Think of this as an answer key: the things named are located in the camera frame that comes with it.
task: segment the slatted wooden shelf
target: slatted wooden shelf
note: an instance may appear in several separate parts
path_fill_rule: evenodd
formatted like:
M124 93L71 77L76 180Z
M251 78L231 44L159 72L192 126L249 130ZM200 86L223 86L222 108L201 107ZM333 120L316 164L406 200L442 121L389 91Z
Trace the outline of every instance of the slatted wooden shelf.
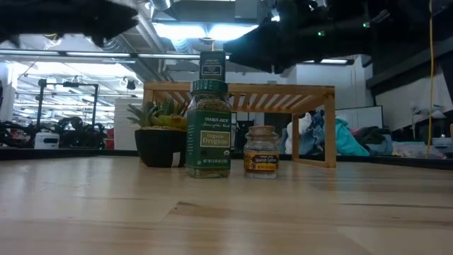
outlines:
M144 85L145 101L162 101L171 97L188 103L190 82L148 82ZM334 95L333 86L229 84L233 111L261 113L303 113L323 105L325 96Z
M318 166L336 166L335 146L335 87L275 84L229 84L230 103L235 112L291 113L293 116L293 160ZM144 85L143 102L173 98L187 104L190 82L153 81ZM326 160L299 159L299 115L324 105L326 122Z

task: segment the yellow cable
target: yellow cable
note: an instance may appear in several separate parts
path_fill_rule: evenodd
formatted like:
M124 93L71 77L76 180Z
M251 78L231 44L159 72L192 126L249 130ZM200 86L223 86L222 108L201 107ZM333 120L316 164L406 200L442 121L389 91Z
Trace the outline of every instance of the yellow cable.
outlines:
M431 50L431 89L430 89L430 115L428 125L428 148L426 149L426 158L430 154L432 139L432 95L434 91L434 40L432 38L432 0L430 0L430 50Z

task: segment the black pot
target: black pot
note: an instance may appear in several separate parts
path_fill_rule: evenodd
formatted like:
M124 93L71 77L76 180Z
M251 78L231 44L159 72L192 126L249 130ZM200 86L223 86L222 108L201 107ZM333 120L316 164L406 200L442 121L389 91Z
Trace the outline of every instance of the black pot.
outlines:
M186 135L175 130L135 131L140 159L149 167L184 166Z

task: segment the glass jar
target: glass jar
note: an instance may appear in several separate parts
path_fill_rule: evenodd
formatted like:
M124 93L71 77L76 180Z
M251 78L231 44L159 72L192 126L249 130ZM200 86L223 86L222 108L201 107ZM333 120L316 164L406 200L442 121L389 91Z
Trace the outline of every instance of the glass jar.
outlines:
M246 134L244 175L249 178L275 179L280 155L275 141L278 135L273 126L253 126Z
M228 84L202 79L190 87L185 165L194 178L226 178L231 159L231 105Z

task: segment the succulent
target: succulent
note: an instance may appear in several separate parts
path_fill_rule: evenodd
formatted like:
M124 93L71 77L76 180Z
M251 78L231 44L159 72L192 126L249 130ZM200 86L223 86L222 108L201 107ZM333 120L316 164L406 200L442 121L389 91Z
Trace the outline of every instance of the succulent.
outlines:
M167 98L162 104L148 102L143 110L132 104L129 108L127 110L136 118L127 117L127 119L140 125L141 128L187 130L187 119L183 117L187 106L175 104L172 98Z

